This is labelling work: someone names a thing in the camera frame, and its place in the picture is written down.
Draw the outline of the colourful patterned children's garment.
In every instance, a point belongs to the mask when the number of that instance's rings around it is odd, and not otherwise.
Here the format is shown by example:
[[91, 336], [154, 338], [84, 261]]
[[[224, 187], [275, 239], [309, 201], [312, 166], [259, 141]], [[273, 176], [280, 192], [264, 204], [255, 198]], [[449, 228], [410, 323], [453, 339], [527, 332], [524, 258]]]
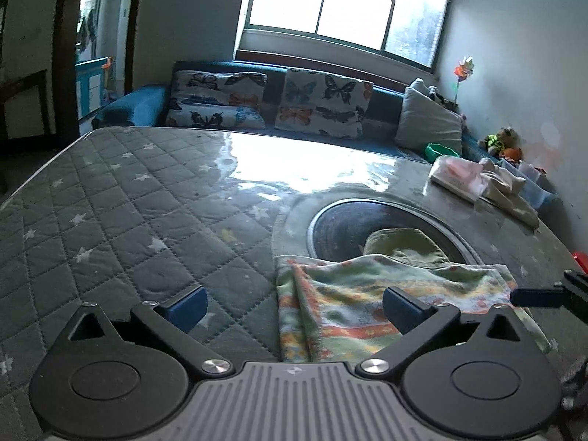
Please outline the colourful patterned children's garment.
[[477, 315], [517, 287], [507, 266], [453, 262], [419, 229], [376, 231], [362, 255], [342, 262], [282, 255], [274, 264], [286, 362], [356, 365], [392, 344], [401, 333], [384, 312], [387, 288]]

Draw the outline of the clear plastic storage box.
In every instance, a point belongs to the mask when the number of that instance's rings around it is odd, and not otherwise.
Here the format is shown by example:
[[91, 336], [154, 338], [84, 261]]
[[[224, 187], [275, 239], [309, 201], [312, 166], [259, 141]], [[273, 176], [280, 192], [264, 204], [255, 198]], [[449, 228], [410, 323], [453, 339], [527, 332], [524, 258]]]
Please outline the clear plastic storage box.
[[539, 214], [545, 215], [557, 200], [555, 193], [542, 188], [537, 182], [520, 172], [515, 166], [505, 159], [500, 160], [499, 166], [508, 170], [516, 177], [525, 180], [524, 185], [519, 191], [519, 195]]

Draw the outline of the cream crumpled cloth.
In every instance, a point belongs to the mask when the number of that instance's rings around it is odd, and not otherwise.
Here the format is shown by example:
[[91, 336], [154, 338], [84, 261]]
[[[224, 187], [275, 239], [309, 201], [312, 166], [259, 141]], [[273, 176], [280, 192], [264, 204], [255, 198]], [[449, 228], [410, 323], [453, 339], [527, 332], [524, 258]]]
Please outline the cream crumpled cloth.
[[537, 229], [537, 212], [520, 195], [526, 180], [496, 165], [488, 157], [483, 157], [478, 164], [481, 166], [480, 181], [483, 186], [481, 196], [527, 227]]

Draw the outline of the pink tissue pack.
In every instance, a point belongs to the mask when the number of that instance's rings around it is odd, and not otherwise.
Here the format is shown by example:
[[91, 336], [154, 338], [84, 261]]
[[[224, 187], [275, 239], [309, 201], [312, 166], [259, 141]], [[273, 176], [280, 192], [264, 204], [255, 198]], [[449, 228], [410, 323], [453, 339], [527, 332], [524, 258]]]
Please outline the pink tissue pack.
[[456, 196], [475, 203], [483, 194], [483, 167], [455, 156], [439, 156], [431, 167], [429, 179]]

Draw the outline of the grey quilted star table cover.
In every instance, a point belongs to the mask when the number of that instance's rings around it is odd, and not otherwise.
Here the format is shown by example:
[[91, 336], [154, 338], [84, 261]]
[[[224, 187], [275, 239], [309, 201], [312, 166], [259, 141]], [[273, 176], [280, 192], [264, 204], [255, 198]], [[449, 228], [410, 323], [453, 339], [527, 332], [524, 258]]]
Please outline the grey quilted star table cover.
[[234, 362], [280, 361], [273, 258], [307, 255], [308, 229], [344, 199], [398, 202], [455, 230], [522, 287], [575, 265], [546, 226], [431, 183], [427, 163], [238, 132], [99, 129], [37, 170], [1, 206], [1, 436], [35, 440], [38, 364], [85, 302], [115, 320], [202, 285], [192, 337]]

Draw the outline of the stuffed toy with green vest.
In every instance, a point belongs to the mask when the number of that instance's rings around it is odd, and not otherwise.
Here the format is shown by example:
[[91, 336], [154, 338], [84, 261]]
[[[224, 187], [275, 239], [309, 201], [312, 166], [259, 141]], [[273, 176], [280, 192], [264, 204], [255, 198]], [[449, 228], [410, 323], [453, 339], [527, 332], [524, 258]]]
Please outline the stuffed toy with green vest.
[[517, 164], [523, 160], [522, 149], [518, 145], [519, 137], [514, 128], [502, 128], [493, 135], [479, 139], [477, 145], [491, 157], [506, 159]]

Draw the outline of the green plastic bowl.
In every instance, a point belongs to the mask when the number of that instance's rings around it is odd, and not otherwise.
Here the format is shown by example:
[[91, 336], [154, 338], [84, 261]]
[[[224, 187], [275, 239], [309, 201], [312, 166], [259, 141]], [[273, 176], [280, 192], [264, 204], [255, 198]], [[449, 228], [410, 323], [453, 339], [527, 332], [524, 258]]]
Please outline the green plastic bowl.
[[429, 163], [434, 163], [435, 160], [440, 156], [452, 156], [452, 157], [459, 157], [460, 154], [457, 153], [450, 147], [444, 146], [440, 143], [429, 143], [424, 150], [424, 155], [426, 156], [426, 160]]

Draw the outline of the round black table stove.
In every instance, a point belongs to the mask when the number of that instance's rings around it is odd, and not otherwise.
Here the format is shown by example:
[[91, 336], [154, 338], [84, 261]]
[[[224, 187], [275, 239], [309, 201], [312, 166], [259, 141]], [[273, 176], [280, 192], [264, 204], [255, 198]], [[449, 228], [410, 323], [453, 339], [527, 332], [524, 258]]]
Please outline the round black table stove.
[[368, 237], [381, 229], [419, 229], [453, 262], [478, 265], [483, 259], [458, 232], [420, 208], [399, 202], [351, 198], [321, 209], [307, 230], [312, 257], [342, 262], [358, 257]]

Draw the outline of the grey pillow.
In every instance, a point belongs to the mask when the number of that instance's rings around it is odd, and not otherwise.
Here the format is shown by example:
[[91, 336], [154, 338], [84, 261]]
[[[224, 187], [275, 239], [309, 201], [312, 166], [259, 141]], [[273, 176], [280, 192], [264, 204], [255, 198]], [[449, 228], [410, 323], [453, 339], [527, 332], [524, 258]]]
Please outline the grey pillow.
[[406, 87], [399, 125], [395, 135], [398, 146], [424, 153], [430, 143], [449, 147], [462, 155], [465, 121], [430, 97], [431, 87], [420, 78]]

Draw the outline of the colourful pinwheel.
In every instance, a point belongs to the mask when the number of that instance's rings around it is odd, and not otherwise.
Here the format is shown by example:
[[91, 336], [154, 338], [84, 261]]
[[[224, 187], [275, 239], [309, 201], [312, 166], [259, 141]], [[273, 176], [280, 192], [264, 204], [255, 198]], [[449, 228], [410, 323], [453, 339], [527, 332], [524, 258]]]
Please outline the colourful pinwheel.
[[456, 77], [455, 82], [455, 97], [453, 98], [453, 102], [455, 104], [458, 103], [458, 92], [460, 85], [467, 81], [472, 75], [474, 71], [474, 63], [472, 57], [464, 57], [455, 67], [453, 70], [453, 74]]

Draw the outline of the blue sofa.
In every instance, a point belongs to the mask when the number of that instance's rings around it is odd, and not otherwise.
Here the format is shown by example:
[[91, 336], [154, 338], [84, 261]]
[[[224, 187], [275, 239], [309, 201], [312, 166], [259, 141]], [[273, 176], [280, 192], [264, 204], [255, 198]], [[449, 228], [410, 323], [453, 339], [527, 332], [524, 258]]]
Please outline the blue sofa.
[[263, 119], [262, 125], [252, 132], [269, 136], [290, 137], [290, 139], [312, 140], [335, 146], [372, 151], [424, 161], [422, 150], [396, 146], [394, 137], [401, 118], [404, 95], [386, 88], [375, 87], [372, 98], [365, 111], [360, 112], [363, 132], [356, 139], [337, 137], [319, 133], [312, 136], [306, 132], [284, 132], [275, 128], [279, 103], [284, 93], [286, 69], [276, 65], [250, 64], [246, 62], [189, 62], [178, 61], [172, 68], [171, 84], [146, 85], [137, 91], [126, 94], [113, 103], [101, 108], [92, 121], [94, 129], [112, 126], [163, 126], [168, 111], [179, 107], [179, 96], [175, 94], [178, 76], [181, 72], [210, 73], [214, 76], [228, 73], [261, 73], [267, 76], [266, 86], [257, 106], [257, 113]]

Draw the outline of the left butterfly cushion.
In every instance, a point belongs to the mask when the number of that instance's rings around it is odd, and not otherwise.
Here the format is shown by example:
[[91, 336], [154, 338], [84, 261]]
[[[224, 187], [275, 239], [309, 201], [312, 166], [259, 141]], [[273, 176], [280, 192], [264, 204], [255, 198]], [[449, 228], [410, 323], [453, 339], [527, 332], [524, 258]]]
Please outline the left butterfly cushion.
[[176, 71], [165, 124], [172, 128], [264, 129], [259, 108], [266, 84], [263, 73]]

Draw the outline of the butterfly cushion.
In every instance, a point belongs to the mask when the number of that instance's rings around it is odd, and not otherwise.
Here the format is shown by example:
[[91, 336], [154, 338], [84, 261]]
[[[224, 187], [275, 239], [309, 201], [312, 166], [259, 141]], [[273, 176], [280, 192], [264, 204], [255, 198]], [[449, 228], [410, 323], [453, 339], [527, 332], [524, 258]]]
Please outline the butterfly cushion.
[[275, 119], [286, 132], [358, 139], [374, 84], [303, 69], [288, 69]]
[[264, 129], [259, 108], [266, 84], [263, 73], [176, 71], [165, 124], [172, 128]]

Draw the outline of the right butterfly cushion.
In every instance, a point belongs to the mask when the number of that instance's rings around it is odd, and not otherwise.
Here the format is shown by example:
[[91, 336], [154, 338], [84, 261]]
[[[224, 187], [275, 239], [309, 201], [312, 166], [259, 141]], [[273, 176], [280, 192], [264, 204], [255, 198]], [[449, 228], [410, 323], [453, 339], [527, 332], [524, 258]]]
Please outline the right butterfly cushion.
[[275, 119], [286, 132], [358, 139], [374, 84], [303, 69], [288, 69]]

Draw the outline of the window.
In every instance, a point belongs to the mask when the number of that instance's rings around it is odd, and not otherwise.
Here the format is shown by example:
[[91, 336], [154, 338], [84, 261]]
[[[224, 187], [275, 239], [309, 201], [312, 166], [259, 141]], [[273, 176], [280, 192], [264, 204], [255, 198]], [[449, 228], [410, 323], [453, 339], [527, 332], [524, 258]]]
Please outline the window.
[[451, 0], [247, 0], [247, 30], [341, 44], [426, 71], [438, 60]]

